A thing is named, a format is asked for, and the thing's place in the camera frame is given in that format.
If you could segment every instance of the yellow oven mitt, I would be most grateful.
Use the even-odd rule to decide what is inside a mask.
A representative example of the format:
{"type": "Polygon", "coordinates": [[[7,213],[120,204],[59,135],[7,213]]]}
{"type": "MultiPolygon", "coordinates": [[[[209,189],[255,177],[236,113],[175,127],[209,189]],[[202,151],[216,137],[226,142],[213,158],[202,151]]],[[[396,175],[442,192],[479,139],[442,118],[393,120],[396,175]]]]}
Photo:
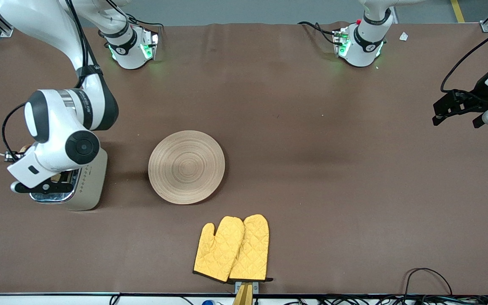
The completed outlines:
{"type": "Polygon", "coordinates": [[[269,224],[263,215],[244,220],[244,239],[229,278],[232,281],[266,281],[269,255],[269,224]]]}
{"type": "Polygon", "coordinates": [[[214,224],[205,224],[199,239],[193,273],[227,282],[243,237],[244,224],[240,218],[225,216],[215,234],[214,224]]]}

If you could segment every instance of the brown table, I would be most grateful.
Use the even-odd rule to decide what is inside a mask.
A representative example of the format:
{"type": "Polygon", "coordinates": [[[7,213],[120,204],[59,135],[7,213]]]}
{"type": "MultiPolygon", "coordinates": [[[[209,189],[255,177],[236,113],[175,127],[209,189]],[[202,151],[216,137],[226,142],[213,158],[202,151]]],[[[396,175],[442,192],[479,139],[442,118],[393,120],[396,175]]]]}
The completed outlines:
{"type": "MultiPolygon", "coordinates": [[[[198,236],[261,213],[275,278],[263,293],[399,293],[406,271],[426,266],[456,294],[488,294],[488,126],[473,129],[472,114],[431,122],[443,77],[485,37],[479,25],[393,25],[367,68],[300,25],[209,25],[167,27],[159,60],[126,71],[96,32],[120,106],[97,133],[109,155],[101,203],[77,213],[11,193],[0,158],[0,292],[232,291],[192,274],[198,236]],[[213,197],[178,206],[153,191],[147,164],[187,129],[221,144],[227,171],[213,197]]],[[[447,87],[486,71],[484,47],[447,87]]],[[[63,54],[15,31],[0,41],[0,125],[35,89],[75,81],[63,54]]],[[[32,142],[19,114],[15,149],[32,142]]],[[[410,291],[446,293],[427,274],[410,291]]]]}

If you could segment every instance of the oven mitt thumb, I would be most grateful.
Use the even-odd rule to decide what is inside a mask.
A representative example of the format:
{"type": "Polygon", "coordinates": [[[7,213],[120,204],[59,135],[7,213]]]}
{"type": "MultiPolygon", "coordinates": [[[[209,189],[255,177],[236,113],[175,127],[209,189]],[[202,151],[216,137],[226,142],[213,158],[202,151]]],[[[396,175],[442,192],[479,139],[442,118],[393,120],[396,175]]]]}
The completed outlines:
{"type": "Polygon", "coordinates": [[[240,218],[225,216],[214,233],[214,224],[205,224],[195,257],[194,274],[227,282],[244,237],[240,218]]]}
{"type": "Polygon", "coordinates": [[[229,275],[233,281],[269,282],[267,257],[269,255],[269,224],[263,215],[252,215],[244,220],[244,239],[229,275]]]}

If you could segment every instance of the yellow floor line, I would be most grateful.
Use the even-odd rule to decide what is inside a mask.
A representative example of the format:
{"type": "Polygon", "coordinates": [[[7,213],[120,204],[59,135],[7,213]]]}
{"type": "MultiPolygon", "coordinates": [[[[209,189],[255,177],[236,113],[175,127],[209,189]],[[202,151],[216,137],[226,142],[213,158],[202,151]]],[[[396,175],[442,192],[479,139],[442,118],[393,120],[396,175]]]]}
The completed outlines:
{"type": "Polygon", "coordinates": [[[460,10],[459,2],[457,0],[451,0],[451,6],[453,6],[457,22],[464,22],[463,12],[460,10]]]}

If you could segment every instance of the black circular joint cap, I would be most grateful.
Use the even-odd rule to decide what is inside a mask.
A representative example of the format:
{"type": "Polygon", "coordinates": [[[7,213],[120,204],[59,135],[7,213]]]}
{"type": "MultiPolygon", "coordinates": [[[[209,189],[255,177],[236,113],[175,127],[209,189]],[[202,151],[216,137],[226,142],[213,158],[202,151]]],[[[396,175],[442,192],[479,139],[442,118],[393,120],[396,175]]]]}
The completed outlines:
{"type": "Polygon", "coordinates": [[[76,131],[67,138],[65,152],[77,164],[88,164],[99,152],[99,140],[91,131],[76,131]]]}

